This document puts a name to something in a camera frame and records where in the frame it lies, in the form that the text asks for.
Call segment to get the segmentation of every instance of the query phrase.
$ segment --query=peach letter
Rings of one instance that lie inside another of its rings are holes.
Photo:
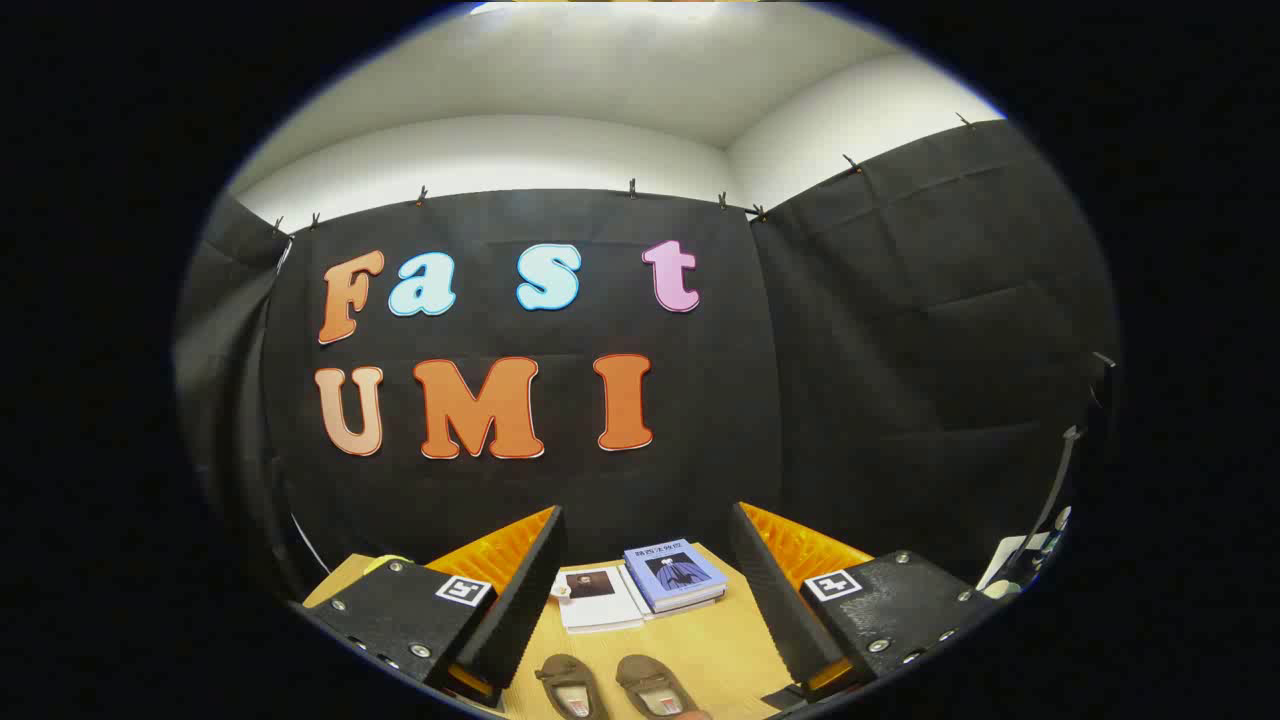
[[[356,434],[347,428],[342,413],[342,370],[324,368],[316,370],[324,432],[329,433],[329,439],[338,450],[348,455],[372,455],[383,446],[383,419],[378,413],[378,386],[383,383],[383,372],[378,368],[356,368],[351,379],[360,388],[360,413],[365,430]]]
[[[338,342],[356,332],[356,320],[352,320],[351,314],[347,313],[347,305],[351,305],[356,313],[365,309],[365,301],[369,300],[369,275],[383,272],[383,263],[381,250],[374,250],[355,260],[339,263],[325,272],[324,282],[329,286],[329,293],[324,301],[324,327],[320,328],[320,345]]]
[[[449,438],[449,425],[472,457],[484,451],[489,425],[494,441],[489,452],[503,460],[538,457],[543,443],[534,437],[534,415],[529,388],[538,374],[538,363],[529,357],[502,357],[489,368],[480,397],[471,395],[457,365],[449,360],[426,360],[413,368],[422,384],[426,402],[426,442],[422,455],[431,460],[453,460],[458,445]]]
[[[653,442],[644,427],[641,375],[653,365],[643,355],[605,355],[591,365],[604,378],[604,433],[602,450],[635,450]]]

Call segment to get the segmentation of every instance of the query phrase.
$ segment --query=pink letter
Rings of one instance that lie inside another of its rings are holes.
[[[640,258],[653,265],[653,293],[658,296],[659,305],[672,313],[689,313],[698,307],[698,291],[685,290],[685,270],[698,266],[698,260],[682,254],[678,242],[668,240],[645,250]]]

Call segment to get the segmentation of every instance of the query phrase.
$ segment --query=white ceiling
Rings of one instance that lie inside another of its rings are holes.
[[[305,105],[232,191],[343,140],[467,115],[567,115],[723,149],[824,77],[899,50],[820,5],[493,3],[475,14],[463,6]]]

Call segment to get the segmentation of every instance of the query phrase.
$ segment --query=brown shoe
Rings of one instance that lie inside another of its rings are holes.
[[[591,669],[571,655],[553,655],[534,676],[543,682],[552,707],[566,720],[609,720]]]
[[[698,710],[676,675],[662,662],[644,655],[628,655],[618,662],[618,684],[645,717],[673,717]]]

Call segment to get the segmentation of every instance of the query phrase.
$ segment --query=stack of books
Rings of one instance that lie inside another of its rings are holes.
[[[705,607],[724,594],[728,579],[685,539],[628,550],[622,580],[646,619]]]
[[[724,594],[724,574],[685,539],[628,550],[622,565],[562,571],[552,594],[572,634],[637,628],[707,607]]]

